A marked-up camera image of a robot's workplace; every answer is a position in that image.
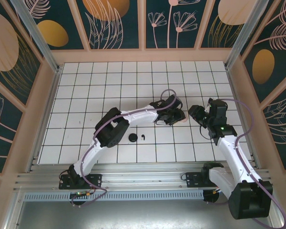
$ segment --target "feather illustration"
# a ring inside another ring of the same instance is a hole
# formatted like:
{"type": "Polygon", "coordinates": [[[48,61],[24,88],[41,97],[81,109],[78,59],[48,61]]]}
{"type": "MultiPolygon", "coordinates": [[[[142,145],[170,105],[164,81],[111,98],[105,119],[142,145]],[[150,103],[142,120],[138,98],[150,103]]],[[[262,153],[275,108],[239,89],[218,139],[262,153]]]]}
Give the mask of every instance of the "feather illustration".
{"type": "Polygon", "coordinates": [[[49,0],[24,0],[30,15],[33,18],[41,19],[51,7],[49,0]]]}

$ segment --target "white tile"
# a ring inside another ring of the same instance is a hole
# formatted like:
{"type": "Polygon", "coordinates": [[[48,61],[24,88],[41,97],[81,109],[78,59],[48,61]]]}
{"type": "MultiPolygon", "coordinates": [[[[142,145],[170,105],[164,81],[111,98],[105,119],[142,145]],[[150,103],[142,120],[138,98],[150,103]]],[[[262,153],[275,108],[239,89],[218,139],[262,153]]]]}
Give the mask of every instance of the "white tile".
{"type": "Polygon", "coordinates": [[[64,129],[48,129],[44,144],[46,146],[61,145],[63,133],[64,133],[64,129]]]}
{"type": "Polygon", "coordinates": [[[225,72],[224,62],[210,61],[211,69],[213,72],[225,72]]]}
{"type": "Polygon", "coordinates": [[[151,62],[138,62],[137,63],[137,72],[139,72],[139,73],[151,73],[152,72],[152,63],[151,62]]]}
{"type": "Polygon", "coordinates": [[[122,85],[121,97],[136,98],[137,97],[137,85],[122,85]]]}
{"type": "Polygon", "coordinates": [[[199,83],[214,83],[212,72],[198,72],[199,83]]]}
{"type": "Polygon", "coordinates": [[[75,84],[76,74],[62,74],[59,86],[73,86],[75,84]]]}
{"type": "Polygon", "coordinates": [[[138,84],[152,84],[152,73],[137,73],[138,84]]]}
{"type": "Polygon", "coordinates": [[[122,62],[109,62],[107,72],[108,73],[121,73],[122,62]]]}
{"type": "Polygon", "coordinates": [[[78,63],[65,63],[62,73],[77,73],[78,63]]]}
{"type": "Polygon", "coordinates": [[[105,98],[120,98],[121,85],[108,85],[105,89],[105,98]]]}
{"type": "Polygon", "coordinates": [[[155,143],[155,137],[154,137],[154,127],[140,127],[137,129],[137,135],[138,135],[138,144],[154,144],[155,143]]]}
{"type": "Polygon", "coordinates": [[[88,99],[86,112],[102,112],[104,99],[88,99]]]}
{"type": "Polygon", "coordinates": [[[56,99],[71,99],[73,88],[73,86],[59,86],[56,99]]]}
{"type": "Polygon", "coordinates": [[[80,145],[82,139],[82,129],[66,129],[63,137],[63,145],[80,145]]]}
{"type": "Polygon", "coordinates": [[[158,144],[156,145],[157,162],[175,162],[175,146],[174,144],[158,144]]]}
{"type": "Polygon", "coordinates": [[[204,106],[202,97],[187,97],[186,100],[187,100],[188,109],[190,109],[191,106],[193,105],[204,106]]]}
{"type": "Polygon", "coordinates": [[[90,85],[91,73],[81,73],[76,75],[75,85],[90,85]]]}
{"type": "Polygon", "coordinates": [[[167,73],[153,73],[153,84],[166,84],[167,73]]]}
{"type": "Polygon", "coordinates": [[[116,163],[117,160],[118,147],[114,146],[111,148],[107,148],[102,155],[100,156],[98,163],[116,163]]]}
{"type": "Polygon", "coordinates": [[[186,97],[201,96],[199,84],[185,84],[186,97]]]}
{"type": "Polygon", "coordinates": [[[89,98],[104,98],[105,86],[90,86],[89,98]]]}
{"type": "Polygon", "coordinates": [[[170,84],[170,89],[173,89],[178,97],[185,97],[185,89],[184,84],[170,84]]]}
{"type": "Polygon", "coordinates": [[[210,72],[210,64],[209,61],[195,61],[196,69],[198,72],[210,72]]]}
{"type": "Polygon", "coordinates": [[[80,63],[77,73],[92,73],[93,63],[80,63]]]}
{"type": "Polygon", "coordinates": [[[82,132],[81,145],[90,145],[93,139],[94,132],[95,132],[94,128],[84,128],[82,132]]]}
{"type": "Polygon", "coordinates": [[[211,142],[211,140],[208,140],[210,136],[209,136],[209,131],[207,129],[204,129],[203,127],[201,127],[201,134],[208,139],[205,139],[201,136],[198,126],[193,126],[191,127],[191,129],[192,129],[194,143],[207,143],[207,142],[210,143],[211,142]]]}
{"type": "Polygon", "coordinates": [[[105,85],[106,73],[94,73],[91,77],[91,85],[105,85]]]}
{"type": "Polygon", "coordinates": [[[69,112],[86,112],[87,99],[72,99],[69,112]]]}
{"type": "Polygon", "coordinates": [[[166,67],[168,72],[181,72],[180,61],[167,61],[166,67]]]}
{"type": "Polygon", "coordinates": [[[155,145],[138,145],[138,163],[156,162],[155,145]]]}
{"type": "Polygon", "coordinates": [[[88,98],[89,86],[75,86],[72,98],[88,98]]]}
{"type": "MultiPolygon", "coordinates": [[[[153,86],[153,93],[149,94],[149,96],[153,94],[154,97],[160,97],[162,92],[168,89],[168,84],[154,84],[152,86],[153,86]]],[[[168,97],[169,92],[165,92],[163,96],[164,98],[168,97]]]]}
{"type": "Polygon", "coordinates": [[[146,107],[148,104],[153,102],[153,98],[146,97],[146,98],[137,98],[137,108],[146,107]]]}
{"type": "Polygon", "coordinates": [[[233,96],[231,86],[228,83],[217,83],[218,96],[233,96]]]}
{"type": "Polygon", "coordinates": [[[136,163],[136,162],[137,162],[136,145],[118,146],[118,163],[136,163]]]}
{"type": "Polygon", "coordinates": [[[226,72],[213,72],[215,83],[229,83],[226,72]]]}
{"type": "Polygon", "coordinates": [[[69,112],[71,99],[55,99],[53,113],[69,112]]]}
{"type": "Polygon", "coordinates": [[[101,118],[101,113],[86,113],[84,127],[95,128],[96,124],[98,124],[101,118]]]}
{"type": "Polygon", "coordinates": [[[59,164],[74,164],[78,160],[80,146],[62,146],[59,164]]]}
{"type": "Polygon", "coordinates": [[[93,63],[92,73],[107,73],[107,63],[93,63]]]}
{"type": "Polygon", "coordinates": [[[68,114],[52,114],[49,128],[65,128],[68,114]]]}
{"type": "MultiPolygon", "coordinates": [[[[220,96],[219,98],[220,99],[233,99],[232,96],[220,96]]],[[[229,110],[237,110],[235,102],[228,101],[228,100],[225,100],[225,102],[228,104],[228,111],[229,110]]]]}
{"type": "Polygon", "coordinates": [[[108,112],[113,107],[116,107],[116,108],[120,109],[120,98],[104,99],[103,112],[108,112]]]}
{"type": "Polygon", "coordinates": [[[198,75],[196,72],[193,73],[182,73],[184,83],[199,83],[198,75]]]}
{"type": "Polygon", "coordinates": [[[190,127],[174,127],[175,143],[192,143],[192,134],[190,127]]]}
{"type": "Polygon", "coordinates": [[[85,113],[69,113],[67,128],[83,128],[85,113]]]}
{"type": "Polygon", "coordinates": [[[57,164],[61,153],[61,146],[44,146],[39,164],[57,164]]]}
{"type": "Polygon", "coordinates": [[[156,143],[174,143],[172,127],[156,127],[156,143]]]}
{"type": "Polygon", "coordinates": [[[137,90],[138,90],[137,91],[138,97],[152,97],[153,96],[153,86],[150,84],[138,85],[137,90]]]}
{"type": "Polygon", "coordinates": [[[122,84],[137,84],[137,73],[122,73],[122,84]]]}
{"type": "Polygon", "coordinates": [[[217,96],[215,84],[201,84],[202,96],[217,96]]]}
{"type": "Polygon", "coordinates": [[[243,153],[247,157],[247,159],[251,161],[252,158],[251,158],[251,154],[248,148],[248,144],[246,142],[241,142],[239,144],[240,144],[241,149],[243,150],[243,153]]]}
{"type": "Polygon", "coordinates": [[[106,79],[106,85],[117,84],[120,85],[122,82],[122,73],[108,73],[106,79]]]}
{"type": "Polygon", "coordinates": [[[123,62],[123,73],[136,73],[137,62],[123,62]]]}
{"type": "Polygon", "coordinates": [[[128,137],[130,134],[137,134],[136,127],[130,127],[126,130],[124,136],[122,137],[121,141],[119,142],[120,145],[135,145],[137,142],[129,141],[128,137]]]}
{"type": "Polygon", "coordinates": [[[152,62],[152,71],[155,72],[166,72],[166,63],[164,61],[152,62]]]}
{"type": "Polygon", "coordinates": [[[195,61],[181,61],[182,72],[196,72],[195,61]]]}
{"type": "Polygon", "coordinates": [[[216,146],[214,143],[212,143],[215,161],[226,161],[225,156],[223,152],[219,149],[218,146],[216,146]]]}
{"type": "Polygon", "coordinates": [[[182,73],[167,73],[168,83],[183,83],[182,73]]]}
{"type": "Polygon", "coordinates": [[[137,109],[136,98],[121,98],[121,111],[131,111],[137,109]]]}
{"type": "Polygon", "coordinates": [[[211,143],[194,144],[196,161],[214,161],[211,143]]]}
{"type": "Polygon", "coordinates": [[[195,161],[193,144],[175,144],[177,162],[195,161]]]}
{"type": "Polygon", "coordinates": [[[226,111],[227,124],[230,125],[241,125],[241,121],[237,111],[226,111]]]}

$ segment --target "yellow oval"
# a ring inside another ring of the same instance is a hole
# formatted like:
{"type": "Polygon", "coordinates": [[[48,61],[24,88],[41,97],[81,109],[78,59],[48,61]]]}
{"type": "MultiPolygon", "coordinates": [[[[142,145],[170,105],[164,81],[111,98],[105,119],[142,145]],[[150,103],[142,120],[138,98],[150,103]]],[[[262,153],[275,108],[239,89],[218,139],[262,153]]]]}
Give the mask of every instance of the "yellow oval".
{"type": "Polygon", "coordinates": [[[259,51],[252,66],[253,79],[258,84],[264,84],[270,78],[275,67],[275,57],[272,52],[267,49],[259,51]]]}
{"type": "Polygon", "coordinates": [[[66,30],[57,22],[44,20],[39,22],[37,26],[49,45],[62,47],[68,43],[69,37],[66,30]]]}
{"type": "Polygon", "coordinates": [[[17,33],[9,21],[0,14],[0,71],[11,70],[19,54],[17,33]]]}
{"type": "Polygon", "coordinates": [[[227,25],[241,25],[247,21],[256,0],[221,0],[218,17],[227,25]]]}
{"type": "Polygon", "coordinates": [[[129,10],[129,0],[82,0],[82,1],[87,11],[92,16],[102,21],[115,20],[115,16],[112,16],[112,13],[110,13],[109,11],[108,3],[111,5],[112,10],[116,9],[118,11],[120,17],[123,17],[129,10]]]}

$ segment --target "flower illustration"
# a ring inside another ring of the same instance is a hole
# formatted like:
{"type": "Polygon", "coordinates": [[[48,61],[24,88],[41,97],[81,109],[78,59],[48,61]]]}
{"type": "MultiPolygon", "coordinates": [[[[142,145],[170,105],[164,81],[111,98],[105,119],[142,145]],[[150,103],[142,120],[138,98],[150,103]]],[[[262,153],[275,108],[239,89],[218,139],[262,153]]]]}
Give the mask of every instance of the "flower illustration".
{"type": "Polygon", "coordinates": [[[168,0],[171,6],[190,5],[200,2],[200,0],[168,0]]]}
{"type": "Polygon", "coordinates": [[[174,13],[174,23],[177,31],[176,48],[178,48],[178,37],[180,32],[197,29],[195,13],[184,13],[180,18],[180,12],[174,13]]]}
{"type": "Polygon", "coordinates": [[[155,32],[154,32],[154,29],[155,27],[158,27],[158,26],[163,26],[163,25],[166,25],[167,24],[167,21],[164,20],[165,17],[163,15],[163,12],[162,13],[149,13],[148,14],[148,19],[153,27],[153,38],[154,38],[154,43],[156,45],[156,48],[158,48],[158,45],[157,45],[157,41],[156,41],[156,35],[155,35],[155,32]]]}

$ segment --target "cable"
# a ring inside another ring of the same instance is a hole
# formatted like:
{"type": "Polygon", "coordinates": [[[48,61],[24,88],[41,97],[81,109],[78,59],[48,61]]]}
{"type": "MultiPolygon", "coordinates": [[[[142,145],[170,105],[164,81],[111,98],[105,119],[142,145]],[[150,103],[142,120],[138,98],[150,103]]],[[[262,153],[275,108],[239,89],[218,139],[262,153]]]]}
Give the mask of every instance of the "cable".
{"type": "Polygon", "coordinates": [[[286,229],[286,213],[284,211],[284,209],[281,207],[281,205],[278,203],[278,201],[274,198],[274,196],[272,196],[265,188],[264,186],[258,182],[258,180],[252,175],[252,173],[250,172],[250,169],[247,167],[243,157],[241,156],[239,150],[238,150],[238,147],[237,147],[237,144],[238,144],[238,141],[241,137],[249,134],[251,132],[251,130],[253,129],[253,126],[254,126],[254,118],[253,118],[253,114],[252,114],[252,111],[250,110],[250,108],[243,102],[239,101],[239,100],[236,100],[236,99],[221,99],[222,101],[233,101],[233,102],[237,102],[237,103],[240,103],[241,105],[243,105],[250,113],[250,116],[251,116],[251,126],[249,128],[249,130],[245,133],[243,133],[242,135],[238,136],[235,140],[235,149],[236,149],[236,153],[240,159],[240,161],[242,162],[243,166],[245,167],[247,173],[250,175],[250,177],[257,183],[257,185],[267,194],[267,196],[269,196],[269,198],[276,204],[276,206],[278,207],[278,209],[281,211],[282,215],[283,215],[283,218],[284,218],[284,225],[280,228],[273,228],[273,227],[270,227],[264,223],[262,223],[261,221],[257,220],[257,219],[253,219],[256,223],[258,223],[259,225],[265,227],[265,228],[268,228],[268,229],[286,229]]]}
{"type": "Polygon", "coordinates": [[[133,114],[136,114],[136,113],[139,113],[139,112],[147,112],[147,111],[161,111],[161,110],[165,110],[167,108],[169,108],[170,106],[172,106],[176,99],[177,99],[177,94],[176,92],[173,90],[173,89],[166,89],[164,90],[162,93],[161,93],[161,96],[160,96],[160,100],[162,100],[162,97],[163,97],[163,94],[167,91],[172,91],[173,94],[174,94],[174,99],[173,101],[165,106],[165,107],[162,107],[162,108],[151,108],[151,109],[141,109],[141,110],[136,110],[136,111],[132,111],[132,112],[129,112],[129,113],[125,113],[125,114],[120,114],[120,115],[117,115],[113,118],[111,118],[110,120],[108,120],[106,123],[104,123],[97,131],[95,131],[94,135],[93,135],[93,141],[94,141],[94,144],[87,150],[87,152],[84,154],[84,156],[82,157],[82,161],[81,161],[81,166],[80,166],[80,169],[81,169],[81,176],[82,178],[91,186],[91,187],[94,187],[95,189],[100,189],[102,191],[104,191],[101,195],[99,195],[97,198],[91,200],[91,201],[86,201],[84,204],[82,204],[81,206],[84,207],[84,206],[87,206],[89,204],[92,204],[93,202],[95,202],[96,200],[98,200],[99,198],[102,198],[106,193],[107,193],[107,190],[102,188],[102,187],[98,187],[96,185],[94,185],[93,183],[91,183],[84,175],[84,172],[83,172],[83,168],[82,168],[82,165],[84,163],[84,160],[86,158],[86,156],[89,154],[89,152],[96,146],[96,136],[98,135],[98,133],[105,127],[107,126],[109,123],[111,123],[113,120],[117,119],[117,118],[121,118],[121,117],[124,117],[124,116],[129,116],[129,115],[133,115],[133,114]]]}

